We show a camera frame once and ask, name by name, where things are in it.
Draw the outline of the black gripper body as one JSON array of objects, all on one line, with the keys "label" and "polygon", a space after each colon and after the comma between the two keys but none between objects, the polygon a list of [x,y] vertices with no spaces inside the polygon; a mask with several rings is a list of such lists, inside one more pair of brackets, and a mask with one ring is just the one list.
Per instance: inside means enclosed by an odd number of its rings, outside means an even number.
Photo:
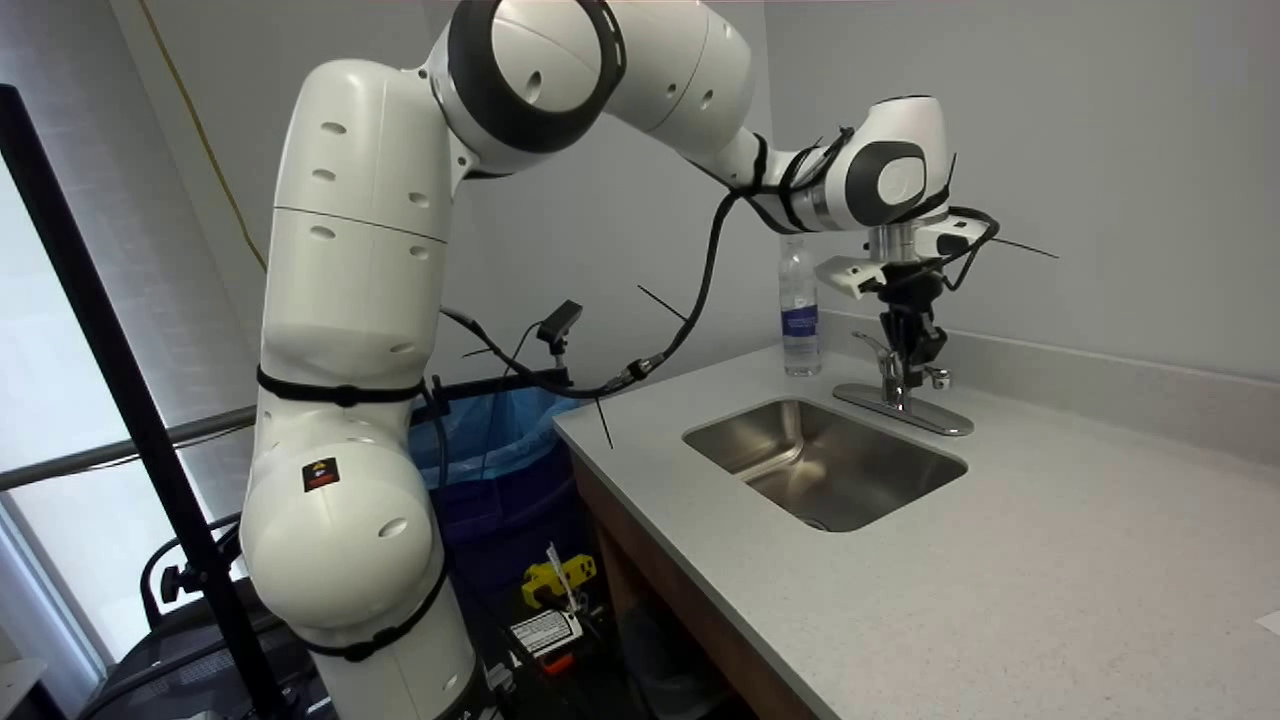
[{"label": "black gripper body", "polygon": [[879,327],[896,351],[942,351],[950,332],[936,325],[934,301],[946,291],[936,264],[890,264]]}]

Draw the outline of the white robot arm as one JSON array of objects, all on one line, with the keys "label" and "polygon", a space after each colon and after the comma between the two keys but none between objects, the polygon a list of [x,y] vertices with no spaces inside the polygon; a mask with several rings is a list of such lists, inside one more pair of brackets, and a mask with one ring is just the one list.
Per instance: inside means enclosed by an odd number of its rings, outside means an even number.
[{"label": "white robot arm", "polygon": [[754,47],[704,0],[458,0],[418,66],[324,59],[280,146],[241,548],[340,720],[487,706],[409,450],[458,193],[617,116],[779,232],[959,235],[946,110],[907,91],[800,153],[749,126]]}]

